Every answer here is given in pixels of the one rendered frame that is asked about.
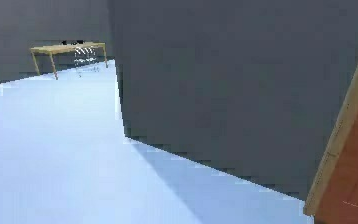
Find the light wooden dining table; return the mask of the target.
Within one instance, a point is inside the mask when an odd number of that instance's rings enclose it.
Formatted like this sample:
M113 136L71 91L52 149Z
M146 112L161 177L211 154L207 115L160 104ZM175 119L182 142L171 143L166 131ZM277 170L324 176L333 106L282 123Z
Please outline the light wooden dining table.
M35 54L36 53L46 54L50 58L54 77L55 77L55 79L58 79L58 74L57 74L57 70L56 70L56 66L55 66L53 56L56 55L56 54L72 52L76 48L88 48L88 47L101 48L103 50L104 60L107 60L106 44L101 43L101 42L85 42L83 44L75 44L75 45L59 44L59 45L32 47L32 48L29 49L29 51L31 53L31 56L32 56L32 59L33 59L34 65L35 65L35 70L36 70L37 74L40 74L40 70L39 70L39 67L38 67L38 64L37 64Z

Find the brown wooden room door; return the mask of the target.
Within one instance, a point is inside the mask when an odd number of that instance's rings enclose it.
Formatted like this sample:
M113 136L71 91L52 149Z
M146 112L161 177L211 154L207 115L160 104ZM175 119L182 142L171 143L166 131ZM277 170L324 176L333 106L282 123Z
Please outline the brown wooden room door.
M303 213L313 224L358 224L358 64Z

